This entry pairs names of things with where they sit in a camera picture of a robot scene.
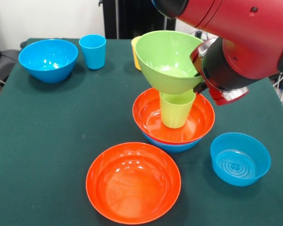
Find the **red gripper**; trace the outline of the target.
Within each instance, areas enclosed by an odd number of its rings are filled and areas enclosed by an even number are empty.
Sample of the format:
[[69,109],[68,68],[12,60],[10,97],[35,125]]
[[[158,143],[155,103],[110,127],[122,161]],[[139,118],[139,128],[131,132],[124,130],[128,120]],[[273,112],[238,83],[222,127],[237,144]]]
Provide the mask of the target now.
[[190,59],[197,71],[194,77],[203,78],[203,82],[193,88],[194,93],[200,94],[207,89],[217,105],[226,105],[249,92],[246,80],[225,59],[222,38],[203,42],[191,53]]

